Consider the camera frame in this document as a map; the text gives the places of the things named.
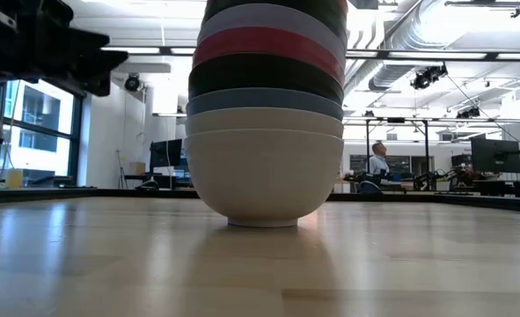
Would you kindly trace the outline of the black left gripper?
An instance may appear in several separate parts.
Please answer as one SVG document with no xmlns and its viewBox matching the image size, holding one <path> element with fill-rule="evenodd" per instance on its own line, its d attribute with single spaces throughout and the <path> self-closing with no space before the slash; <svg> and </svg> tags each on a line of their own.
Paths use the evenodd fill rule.
<svg viewBox="0 0 520 317">
<path fill-rule="evenodd" d="M 128 59 L 127 51 L 97 50 L 75 62 L 70 42 L 99 49 L 110 37 L 70 28 L 74 12 L 61 0 L 0 0 L 0 81 L 38 79 L 69 67 L 84 91 L 108 96 L 111 72 Z"/>
</svg>

